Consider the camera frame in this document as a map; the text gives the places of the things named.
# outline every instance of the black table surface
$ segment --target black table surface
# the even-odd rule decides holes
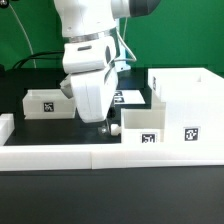
[[[99,124],[86,125],[78,116],[24,120],[27,89],[55,89],[63,77],[55,69],[10,70],[0,77],[0,113],[14,113],[16,126],[6,145],[120,142],[97,137]],[[119,89],[140,89],[146,100],[125,107],[150,107],[145,69],[123,72],[119,79]],[[80,128],[82,135],[76,134]],[[0,223],[222,224],[223,189],[222,166],[0,172]]]

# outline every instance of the cable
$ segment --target cable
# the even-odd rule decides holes
[[[124,59],[115,59],[115,62],[118,61],[130,61],[130,62],[136,62],[137,58],[135,57],[134,53],[131,51],[131,49],[125,44],[124,40],[122,39],[121,35],[119,32],[117,32],[117,37],[121,43],[121,45],[123,45],[123,47],[127,50],[128,54],[131,56],[131,58],[124,58]]]
[[[14,8],[12,7],[11,4],[9,4],[9,7],[10,7],[10,9],[11,9],[12,12],[13,12],[13,14],[14,14],[14,16],[15,16],[15,18],[16,18],[16,21],[18,22],[19,26],[20,26],[21,29],[22,29],[22,32],[23,32],[23,34],[24,34],[24,36],[25,36],[25,38],[26,38],[26,41],[27,41],[27,43],[28,43],[28,46],[29,46],[29,49],[30,49],[31,54],[34,54],[34,53],[33,53],[33,48],[32,48],[31,42],[30,42],[30,39],[29,39],[29,37],[28,37],[28,35],[27,35],[27,33],[26,33],[25,28],[23,27],[23,24],[21,23],[21,21],[20,21],[18,15],[17,15],[17,13],[16,13],[16,11],[14,10]],[[33,60],[33,65],[34,65],[34,68],[37,68],[35,59]]]
[[[64,53],[63,50],[59,50],[59,51],[44,51],[44,52],[36,53],[36,54],[30,55],[29,57],[24,58],[24,59],[16,62],[16,64],[13,65],[12,68],[13,69],[21,68],[26,62],[28,62],[29,60],[32,60],[32,59],[47,59],[47,58],[38,58],[39,56],[55,55],[55,54],[63,54],[63,53]]]
[[[128,26],[128,18],[125,19],[123,40],[125,40],[125,37],[126,37],[127,26]]]

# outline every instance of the white robot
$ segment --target white robot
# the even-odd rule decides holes
[[[65,44],[61,89],[85,123],[104,121],[118,84],[115,19],[150,14],[160,0],[54,0]]]

